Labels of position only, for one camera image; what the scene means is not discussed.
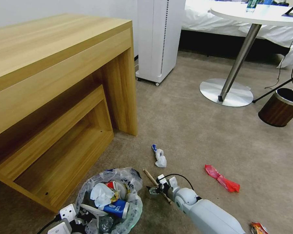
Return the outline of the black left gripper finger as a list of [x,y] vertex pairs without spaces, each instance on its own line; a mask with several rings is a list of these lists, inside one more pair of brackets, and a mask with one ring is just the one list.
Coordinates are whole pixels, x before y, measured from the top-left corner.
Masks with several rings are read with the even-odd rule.
[[87,210],[88,212],[90,212],[94,216],[107,216],[108,215],[108,213],[101,211],[101,210],[99,210],[95,207],[92,207],[90,205],[81,204],[80,207]]

